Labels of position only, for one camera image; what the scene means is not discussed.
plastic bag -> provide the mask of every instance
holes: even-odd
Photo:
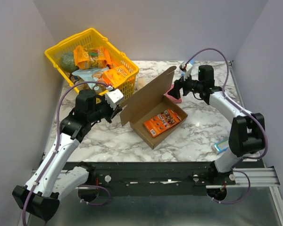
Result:
[[[83,46],[77,46],[74,49],[74,58],[75,65],[80,69],[104,68],[107,65],[111,65],[109,52],[103,46],[88,49],[83,48]]]
[[[105,83],[105,81],[102,79],[102,74],[104,71],[109,70],[108,67],[105,68],[90,68],[86,70],[79,69],[72,73],[73,76],[77,76],[84,81],[98,81]],[[94,84],[94,83],[88,83],[89,88],[93,89],[97,94],[100,94],[101,92],[106,90],[105,86]]]

black metal base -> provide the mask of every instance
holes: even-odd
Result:
[[[206,176],[210,162],[88,162],[96,168],[100,186],[109,190],[111,196],[158,196],[158,195],[207,195],[207,185],[234,185],[228,177],[214,180]],[[64,170],[71,170],[77,162],[66,163]],[[261,161],[243,162],[239,168],[261,168]],[[100,190],[100,196],[107,194]]]

screw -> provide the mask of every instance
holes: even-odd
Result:
[[[235,177],[234,174],[230,174],[230,175],[229,175],[229,179],[230,179],[231,181],[234,181],[234,180],[236,179],[236,177]]]
[[[111,176],[110,176],[110,175],[106,175],[106,176],[105,176],[105,181],[106,181],[107,183],[109,183],[109,182],[111,181]]]
[[[195,175],[193,176],[193,181],[195,181],[195,182],[199,181],[199,178],[198,178],[198,175],[197,175],[197,174],[195,174]]]

snack package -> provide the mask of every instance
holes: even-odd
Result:
[[[77,84],[77,83],[80,83],[82,81],[84,81],[82,78],[80,78],[79,76],[74,76],[73,74],[70,74],[70,80],[74,83],[74,84]],[[82,90],[82,89],[90,89],[88,84],[82,84],[82,85],[79,85],[77,86],[77,88],[79,90]]]
[[[117,65],[118,64],[115,61],[111,60],[111,67],[110,68],[115,68],[115,67],[117,67]]]
[[[74,49],[75,65],[80,69],[89,69],[92,67],[104,68],[111,65],[109,52],[104,47],[83,48],[77,46]]]
[[[178,124],[181,120],[182,119],[178,116],[178,114],[176,114],[176,112],[171,109],[167,109],[150,120],[145,121],[144,125],[152,137],[156,137],[165,132],[167,129]]]
[[[77,76],[79,78],[82,78],[84,81],[98,81],[105,83],[105,81],[102,79],[102,74],[104,71],[109,70],[108,67],[105,68],[90,68],[90,69],[79,69],[72,73],[73,76]],[[101,92],[106,90],[105,86],[94,84],[94,83],[88,83],[87,84],[91,89],[93,89],[97,94],[100,94]]]
[[[103,80],[112,87],[118,87],[127,77],[130,75],[127,68],[122,65],[116,68],[112,68],[108,71],[105,71],[102,75]]]

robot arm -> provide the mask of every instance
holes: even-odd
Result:
[[[92,126],[101,119],[111,123],[111,119],[121,111],[118,104],[123,99],[124,95],[118,89],[106,93],[105,97],[97,95],[93,90],[80,91],[75,99],[75,107],[60,124],[61,133],[57,135],[60,136],[59,147],[56,148],[56,138],[49,153],[25,186],[15,187],[13,196],[21,209],[24,208],[26,199],[29,199],[26,211],[48,221],[57,211],[59,200],[92,177],[93,167],[81,163],[57,181],[69,156]]]
[[[240,107],[227,94],[222,93],[222,88],[215,86],[214,69],[210,65],[201,65],[198,70],[198,80],[192,80],[191,69],[183,77],[174,82],[174,88],[168,92],[176,99],[180,98],[180,89],[183,95],[199,93],[200,98],[208,105],[216,108],[231,124],[229,136],[229,149],[212,163],[212,174],[227,173],[232,167],[250,153],[255,153],[265,148],[265,140],[258,125],[245,113],[251,114],[264,128],[263,115]]]

